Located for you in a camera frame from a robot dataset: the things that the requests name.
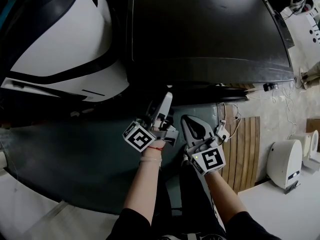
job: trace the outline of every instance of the leg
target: leg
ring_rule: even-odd
[[[180,191],[185,228],[190,233],[221,230],[220,235],[225,236],[195,168],[189,161],[184,163],[180,171]]]
[[[168,233],[171,220],[172,212],[170,198],[162,172],[159,170],[155,207],[151,224],[152,231],[157,237],[161,237]]]

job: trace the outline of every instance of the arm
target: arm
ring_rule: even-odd
[[[161,151],[147,148],[142,156],[161,160]],[[156,204],[159,165],[160,162],[156,161],[142,161],[140,163],[124,203],[124,208],[141,214],[149,221],[150,225]]]
[[[247,211],[237,194],[217,171],[204,177],[224,225],[236,214]]]

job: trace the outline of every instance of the wooden pallet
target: wooden pallet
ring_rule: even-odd
[[[232,106],[226,106],[226,129],[232,135],[239,121],[233,119]],[[242,118],[234,136],[223,143],[226,165],[220,171],[223,179],[238,193],[254,187],[260,150],[260,117]]]

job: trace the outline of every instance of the person's right arm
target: person's right arm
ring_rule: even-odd
[[[279,240],[250,216],[238,195],[217,171],[204,178],[224,224],[227,239]]]

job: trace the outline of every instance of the white appliance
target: white appliance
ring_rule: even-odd
[[[302,145],[299,140],[275,142],[269,152],[266,173],[284,190],[296,185],[302,166]]]
[[[107,0],[17,0],[0,38],[1,88],[100,102],[129,86]]]
[[[291,135],[289,139],[301,141],[303,165],[314,171],[320,171],[320,155],[317,153],[319,141],[318,131],[315,130],[313,132]]]

